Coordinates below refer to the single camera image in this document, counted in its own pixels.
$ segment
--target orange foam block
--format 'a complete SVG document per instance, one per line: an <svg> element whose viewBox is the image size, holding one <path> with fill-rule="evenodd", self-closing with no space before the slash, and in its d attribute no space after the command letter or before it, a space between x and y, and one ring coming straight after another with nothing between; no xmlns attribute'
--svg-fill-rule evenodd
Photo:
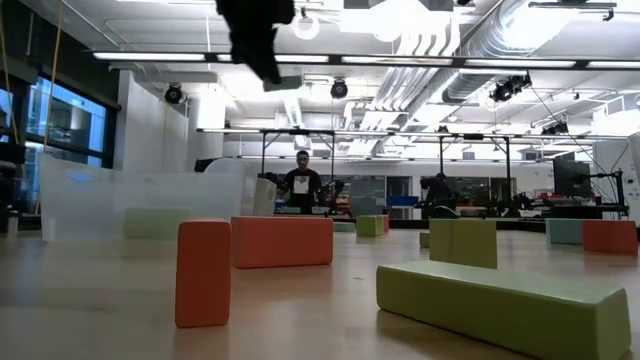
<svg viewBox="0 0 640 360"><path fill-rule="evenodd" d="M333 220L305 217L234 217L232 263L239 269L328 265Z"/></svg>
<svg viewBox="0 0 640 360"><path fill-rule="evenodd" d="M231 225L219 220L180 224L175 322L178 328L224 325L231 304Z"/></svg>
<svg viewBox="0 0 640 360"><path fill-rule="evenodd" d="M384 227L384 232L389 232L389 215L382 215L382 225Z"/></svg>
<svg viewBox="0 0 640 360"><path fill-rule="evenodd" d="M635 221L585 220L582 230L586 251L638 255Z"/></svg>

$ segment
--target monitor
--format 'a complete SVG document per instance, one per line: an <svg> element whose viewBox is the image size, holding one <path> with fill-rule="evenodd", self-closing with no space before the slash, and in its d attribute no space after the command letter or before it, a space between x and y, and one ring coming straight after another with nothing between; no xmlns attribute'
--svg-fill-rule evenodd
<svg viewBox="0 0 640 360"><path fill-rule="evenodd" d="M555 193L566 197L591 197L589 164L553 159Z"/></svg>

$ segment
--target wooden floor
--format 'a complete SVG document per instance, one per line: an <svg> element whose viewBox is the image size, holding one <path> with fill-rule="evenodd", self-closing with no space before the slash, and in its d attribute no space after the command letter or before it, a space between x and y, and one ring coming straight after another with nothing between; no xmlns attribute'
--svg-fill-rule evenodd
<svg viewBox="0 0 640 360"><path fill-rule="evenodd" d="M640 354L636 258L549 249L543 234L498 234L502 270L624 286ZM206 329L173 324L175 253L172 242L0 238L0 359L525 359L379 310L376 266L428 258L415 231L336 234L331 266L234 270L230 323Z"/></svg>

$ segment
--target glass window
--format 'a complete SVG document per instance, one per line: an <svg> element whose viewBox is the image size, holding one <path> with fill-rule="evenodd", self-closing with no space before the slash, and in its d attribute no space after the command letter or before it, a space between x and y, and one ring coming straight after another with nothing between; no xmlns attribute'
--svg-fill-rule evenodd
<svg viewBox="0 0 640 360"><path fill-rule="evenodd" d="M11 127L11 103L13 102L13 95L8 95L8 92L0 89L0 124L7 128Z"/></svg>
<svg viewBox="0 0 640 360"><path fill-rule="evenodd" d="M51 81L38 78L31 86L27 132L44 136ZM106 108L62 86L53 87L49 138L85 149L104 150Z"/></svg>
<svg viewBox="0 0 640 360"><path fill-rule="evenodd" d="M38 198L38 190L40 189L38 179L38 154L42 153L44 146L39 143L27 141L27 151L25 153L25 171L27 173L27 181L29 182L30 194L27 193L27 185L22 182L22 199L26 199L32 206L35 205ZM102 167L102 159L78 154L75 152L56 149L51 146L47 146L47 154L53 156L56 159L73 161L80 164L87 164L94 167Z"/></svg>

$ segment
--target spotlight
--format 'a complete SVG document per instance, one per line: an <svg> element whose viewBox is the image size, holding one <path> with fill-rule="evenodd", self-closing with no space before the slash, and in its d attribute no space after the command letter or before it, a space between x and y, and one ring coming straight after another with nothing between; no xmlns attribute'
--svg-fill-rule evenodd
<svg viewBox="0 0 640 360"><path fill-rule="evenodd" d="M507 81L499 82L489 97L495 102L506 102L515 95L522 92L522 89L533 85L529 73L524 76L511 76Z"/></svg>
<svg viewBox="0 0 640 360"><path fill-rule="evenodd" d="M169 89L164 94L164 100L169 104L174 104L174 105L180 104L184 96L184 94L182 93L182 90L180 90L180 87L181 87L180 84L170 84Z"/></svg>
<svg viewBox="0 0 640 360"><path fill-rule="evenodd" d="M349 93L349 88L347 87L347 83L344 82L344 79L335 79L331 86L331 97L338 100L344 99L347 93Z"/></svg>

